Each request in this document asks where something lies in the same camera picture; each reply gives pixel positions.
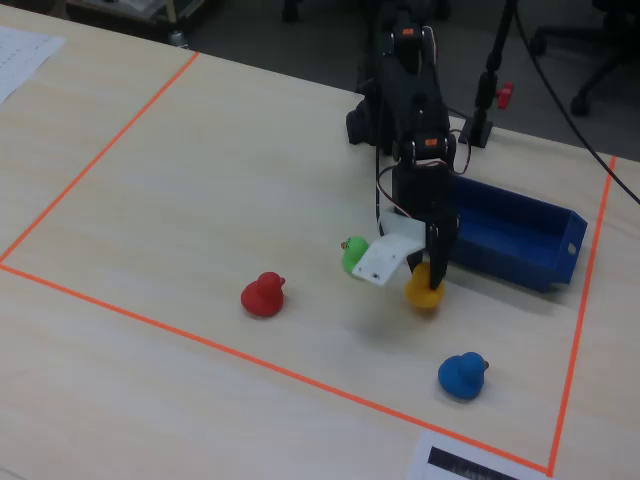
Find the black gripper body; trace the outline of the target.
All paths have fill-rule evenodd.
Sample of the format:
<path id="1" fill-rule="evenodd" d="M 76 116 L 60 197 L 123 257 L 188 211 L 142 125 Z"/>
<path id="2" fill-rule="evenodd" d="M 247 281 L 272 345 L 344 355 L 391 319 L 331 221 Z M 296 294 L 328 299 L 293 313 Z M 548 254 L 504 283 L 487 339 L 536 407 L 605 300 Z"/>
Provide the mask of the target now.
<path id="1" fill-rule="evenodd" d="M 441 163 L 428 167 L 399 164 L 392 172 L 394 202 L 442 235 L 457 233 L 458 214 L 449 202 L 451 187 L 452 175 Z"/>

